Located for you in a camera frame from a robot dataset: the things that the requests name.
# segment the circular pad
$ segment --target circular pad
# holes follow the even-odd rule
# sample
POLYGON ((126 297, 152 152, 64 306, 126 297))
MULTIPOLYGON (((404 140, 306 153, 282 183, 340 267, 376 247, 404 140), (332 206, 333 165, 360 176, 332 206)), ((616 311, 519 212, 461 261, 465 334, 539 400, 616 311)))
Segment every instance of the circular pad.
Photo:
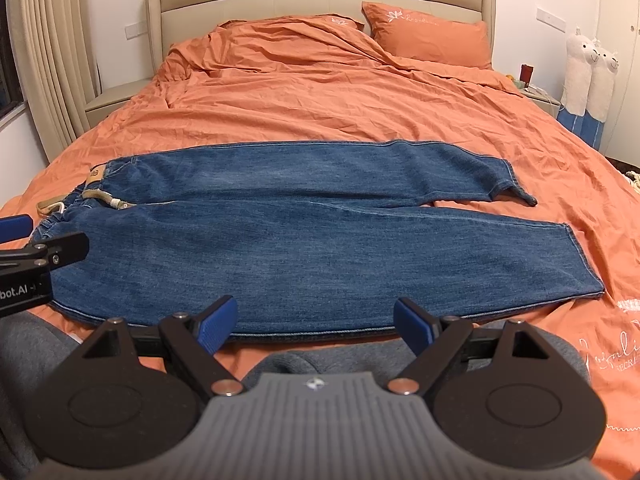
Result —
POLYGON ((486 406, 497 420, 516 428, 544 426, 562 411, 560 399, 532 384, 501 386, 489 394, 486 406))
POLYGON ((442 431, 477 457, 518 469, 590 457, 606 418, 588 384, 547 360, 509 361, 444 383, 433 400, 442 431))
POLYGON ((143 366, 93 359, 76 377, 52 376, 34 396, 25 426, 46 457, 85 469, 144 462, 178 444, 196 425, 198 401, 182 381, 143 366))

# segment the wardrobe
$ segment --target wardrobe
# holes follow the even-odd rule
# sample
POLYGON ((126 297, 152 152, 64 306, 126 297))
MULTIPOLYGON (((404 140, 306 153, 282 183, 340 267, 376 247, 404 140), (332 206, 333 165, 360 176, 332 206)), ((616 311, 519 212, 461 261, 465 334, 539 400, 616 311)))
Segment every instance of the wardrobe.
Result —
POLYGON ((640 166, 640 0, 600 0, 596 37, 617 51, 618 77, 600 152, 640 166))

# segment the red cup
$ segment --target red cup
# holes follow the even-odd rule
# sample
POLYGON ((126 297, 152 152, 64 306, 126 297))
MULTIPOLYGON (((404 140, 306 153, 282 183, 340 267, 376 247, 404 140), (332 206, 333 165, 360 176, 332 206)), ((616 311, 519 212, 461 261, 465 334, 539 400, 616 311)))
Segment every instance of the red cup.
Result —
POLYGON ((529 65, 523 65, 520 69, 520 81, 524 81, 524 88, 531 83, 531 75, 533 74, 533 67, 529 65))

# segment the alpaca plush toy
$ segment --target alpaca plush toy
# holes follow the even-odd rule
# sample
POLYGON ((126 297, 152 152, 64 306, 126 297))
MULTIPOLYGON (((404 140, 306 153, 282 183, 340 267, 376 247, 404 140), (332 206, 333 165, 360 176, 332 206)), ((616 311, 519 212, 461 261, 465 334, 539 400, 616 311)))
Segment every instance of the alpaca plush toy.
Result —
POLYGON ((587 95, 591 83, 591 72, 598 60, 594 44, 575 29, 575 34, 566 40, 566 73, 564 91, 558 112, 558 121, 567 130, 580 135, 582 119, 587 107, 587 95))
POLYGON ((593 67, 591 86, 587 96, 587 111, 582 121, 580 138, 596 150, 600 149, 602 130, 607 120, 613 86, 618 74, 616 53, 610 53, 596 42, 598 62, 593 67))

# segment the window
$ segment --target window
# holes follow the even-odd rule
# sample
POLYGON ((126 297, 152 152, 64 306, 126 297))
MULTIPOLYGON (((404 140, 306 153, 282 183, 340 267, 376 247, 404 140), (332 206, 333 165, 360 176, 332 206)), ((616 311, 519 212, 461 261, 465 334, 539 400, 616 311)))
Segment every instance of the window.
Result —
POLYGON ((11 50, 6 0, 0 0, 0 118, 23 101, 11 50))

